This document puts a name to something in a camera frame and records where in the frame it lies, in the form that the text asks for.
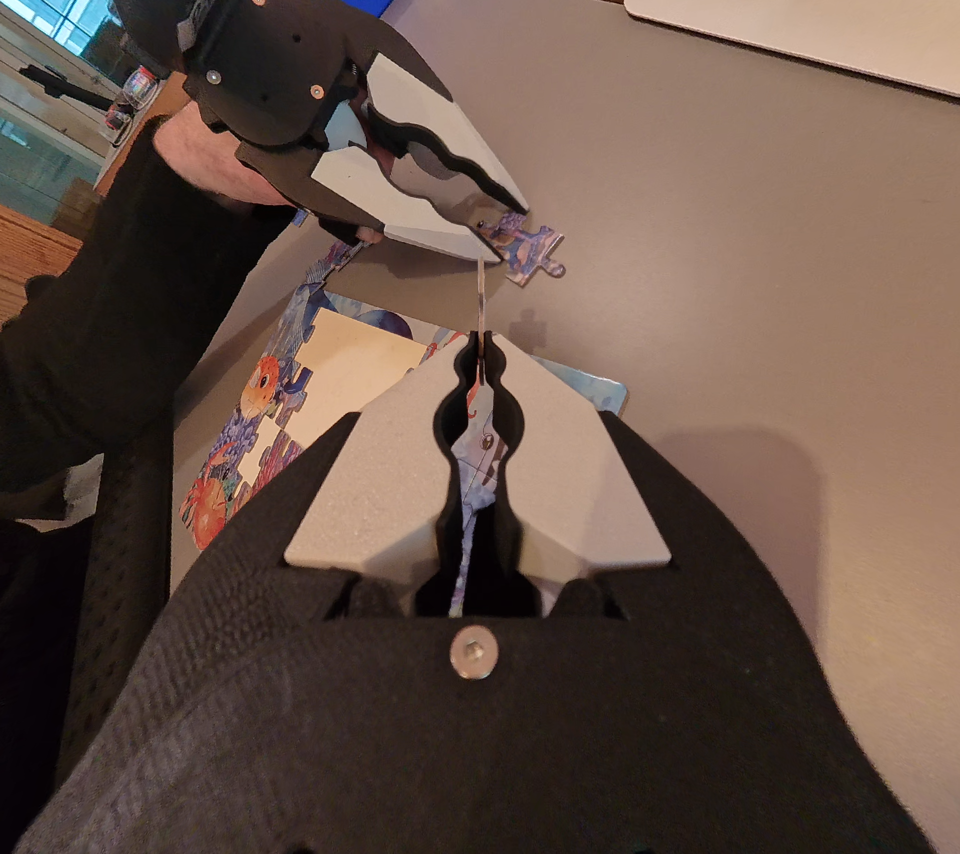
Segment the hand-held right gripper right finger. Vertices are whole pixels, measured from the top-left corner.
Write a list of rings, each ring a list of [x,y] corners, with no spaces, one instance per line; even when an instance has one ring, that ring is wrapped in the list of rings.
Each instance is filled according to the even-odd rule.
[[[506,443],[482,512],[482,609],[542,610],[535,581],[660,568],[671,551],[618,452],[622,427],[501,334],[484,335],[493,428]]]

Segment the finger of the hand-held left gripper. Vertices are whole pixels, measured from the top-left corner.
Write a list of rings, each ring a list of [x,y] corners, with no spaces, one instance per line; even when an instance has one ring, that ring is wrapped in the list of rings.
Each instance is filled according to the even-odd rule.
[[[384,143],[421,145],[511,212],[530,212],[521,189],[455,101],[382,52],[366,70],[366,92],[368,116]]]
[[[311,178],[372,217],[388,239],[465,261],[502,262],[498,251],[472,227],[447,220],[427,198],[398,188],[362,147],[323,153]]]

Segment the white crumpled paper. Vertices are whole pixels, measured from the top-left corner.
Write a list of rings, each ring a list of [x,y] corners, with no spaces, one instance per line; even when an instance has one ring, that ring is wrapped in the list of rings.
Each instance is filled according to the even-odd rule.
[[[69,469],[63,486],[66,525],[85,521],[97,511],[103,465],[104,455],[100,453]]]

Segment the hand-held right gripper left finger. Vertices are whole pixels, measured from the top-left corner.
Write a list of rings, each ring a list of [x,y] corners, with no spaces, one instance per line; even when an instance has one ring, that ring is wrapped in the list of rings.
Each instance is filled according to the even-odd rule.
[[[454,447],[471,426],[477,361],[471,332],[364,406],[285,549],[288,565],[353,572],[401,595],[439,576],[439,609],[450,609],[464,539]]]

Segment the person's left forearm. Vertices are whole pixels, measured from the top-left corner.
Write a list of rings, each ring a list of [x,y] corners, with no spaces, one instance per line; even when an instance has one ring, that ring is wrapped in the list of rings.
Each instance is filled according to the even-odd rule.
[[[234,211],[141,131],[69,267],[1,335],[1,489],[134,440],[167,410],[295,208]]]

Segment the striped purple coral puzzle piece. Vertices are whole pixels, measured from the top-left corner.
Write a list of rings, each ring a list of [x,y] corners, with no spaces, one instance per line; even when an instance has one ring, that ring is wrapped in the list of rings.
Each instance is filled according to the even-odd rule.
[[[335,241],[326,253],[307,269],[304,284],[318,288],[324,287],[335,273],[341,272],[359,253],[371,245],[371,242],[364,240],[354,244]]]

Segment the person's left hand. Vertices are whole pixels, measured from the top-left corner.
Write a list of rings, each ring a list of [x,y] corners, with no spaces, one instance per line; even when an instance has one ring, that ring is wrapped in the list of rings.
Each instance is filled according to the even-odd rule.
[[[258,206],[290,205],[262,175],[236,158],[239,140],[228,131],[211,130],[193,100],[162,122],[152,144],[178,177],[228,210],[245,213]]]

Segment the sea animals jigsaw puzzle board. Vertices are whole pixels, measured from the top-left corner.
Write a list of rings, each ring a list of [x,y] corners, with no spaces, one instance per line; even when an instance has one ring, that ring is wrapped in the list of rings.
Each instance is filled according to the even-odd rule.
[[[305,457],[296,466],[309,478],[310,495],[304,507],[295,509],[292,534],[280,548],[286,563],[287,546],[366,404],[439,350],[472,333],[449,332],[425,342],[402,338],[393,328],[370,323],[369,310],[358,317],[344,315],[316,305],[316,296],[329,299],[317,285],[296,290],[187,492],[181,519],[199,551],[209,548],[249,503],[267,513],[273,496],[283,507],[294,504],[294,493],[282,491],[297,480],[286,469],[312,452],[315,463]],[[482,512],[495,503],[498,467],[507,451],[494,428],[494,392],[487,381],[480,384],[477,378],[467,401],[470,426],[454,447],[462,481],[463,553],[451,597],[452,617],[479,606],[479,586],[469,582],[470,561],[481,577]],[[439,580],[435,575],[404,595],[384,580],[381,584],[389,600],[399,599],[406,612],[418,612],[428,608],[427,595],[439,603]]]

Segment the wooden edged table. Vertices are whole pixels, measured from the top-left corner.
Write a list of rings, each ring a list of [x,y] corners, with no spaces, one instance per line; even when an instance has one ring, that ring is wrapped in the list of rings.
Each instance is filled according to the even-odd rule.
[[[186,75],[175,71],[161,82],[150,102],[132,118],[121,136],[119,145],[112,147],[104,159],[102,169],[94,184],[94,192],[103,199],[107,196],[114,179],[124,165],[141,129],[155,117],[169,117],[178,113],[189,102],[184,90]]]

